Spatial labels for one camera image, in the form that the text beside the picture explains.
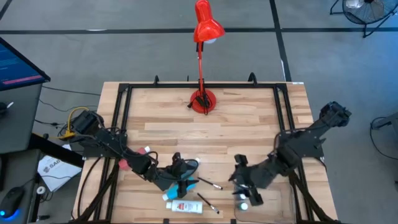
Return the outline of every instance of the yellow cable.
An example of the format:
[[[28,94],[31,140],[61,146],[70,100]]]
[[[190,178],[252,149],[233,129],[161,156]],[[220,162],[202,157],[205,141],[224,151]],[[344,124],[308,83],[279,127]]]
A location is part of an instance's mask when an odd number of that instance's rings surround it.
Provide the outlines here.
[[[74,136],[75,133],[73,133],[72,131],[70,131],[70,121],[71,121],[71,119],[72,119],[72,116],[73,116],[74,112],[76,112],[76,111],[78,111],[78,110],[86,110],[86,111],[89,111],[90,109],[88,109],[88,108],[85,107],[85,106],[80,106],[80,107],[77,107],[77,108],[73,109],[73,110],[70,112],[69,117],[68,117],[68,127],[67,127],[67,130],[65,131],[65,134],[64,134],[63,136],[60,136],[60,137],[49,136],[49,138],[52,138],[52,139],[64,139],[64,138],[69,138],[69,137]],[[41,134],[37,134],[37,133],[33,133],[33,134],[35,134],[35,135],[37,135],[37,136],[43,137],[43,135],[41,135]]]
[[[88,108],[85,107],[85,106],[80,106],[80,107],[78,107],[78,108],[73,109],[73,110],[70,112],[69,117],[68,117],[68,127],[67,127],[67,130],[65,131],[65,134],[63,135],[64,138],[69,138],[69,137],[72,137],[72,136],[75,135],[75,133],[73,133],[72,131],[70,131],[70,121],[72,120],[72,116],[73,116],[74,112],[76,112],[76,111],[78,111],[78,110],[86,110],[86,111],[89,111],[90,109],[88,109]]]

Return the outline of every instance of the monitor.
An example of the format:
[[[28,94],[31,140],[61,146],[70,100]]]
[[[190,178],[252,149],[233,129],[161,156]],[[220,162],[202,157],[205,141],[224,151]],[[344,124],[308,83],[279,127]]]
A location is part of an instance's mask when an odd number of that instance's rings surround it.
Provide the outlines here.
[[[0,38],[0,91],[49,81],[49,76]]]

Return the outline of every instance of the lamp shade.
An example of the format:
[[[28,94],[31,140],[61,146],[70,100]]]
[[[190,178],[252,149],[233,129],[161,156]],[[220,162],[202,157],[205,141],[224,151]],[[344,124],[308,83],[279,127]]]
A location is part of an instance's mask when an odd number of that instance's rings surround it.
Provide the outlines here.
[[[194,42],[204,42],[219,38],[225,34],[224,28],[211,15],[209,1],[198,0],[195,4],[195,11],[197,13],[198,25],[193,32]]]

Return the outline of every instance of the pink object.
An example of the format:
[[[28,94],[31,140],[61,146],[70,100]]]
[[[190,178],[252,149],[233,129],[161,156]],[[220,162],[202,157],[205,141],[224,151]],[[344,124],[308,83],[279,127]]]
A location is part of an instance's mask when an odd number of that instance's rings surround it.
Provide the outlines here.
[[[145,154],[145,153],[148,153],[148,152],[150,152],[149,146],[147,146],[147,147],[145,147],[145,148],[141,147],[141,148],[139,148],[138,151],[137,151],[137,153],[139,153],[139,154]],[[129,169],[130,169],[129,163],[128,163],[127,160],[125,160],[125,159],[121,159],[121,160],[119,161],[119,167],[120,167],[120,169],[122,169],[122,170],[129,170]]]

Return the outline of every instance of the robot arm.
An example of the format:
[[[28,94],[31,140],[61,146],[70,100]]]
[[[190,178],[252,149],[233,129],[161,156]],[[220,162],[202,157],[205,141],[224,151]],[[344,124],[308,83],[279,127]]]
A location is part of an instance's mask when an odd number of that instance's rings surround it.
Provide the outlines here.
[[[348,124],[351,113],[337,102],[325,105],[319,119],[310,127],[293,131],[281,132],[277,135],[279,145],[268,158],[256,165],[247,166],[245,155],[235,155],[235,171],[229,178],[238,187],[250,191],[250,201],[253,206],[261,205],[261,196],[256,193],[257,187],[267,188],[275,177],[280,174],[288,176],[301,164],[303,157],[323,157],[321,136],[330,128],[343,127]]]

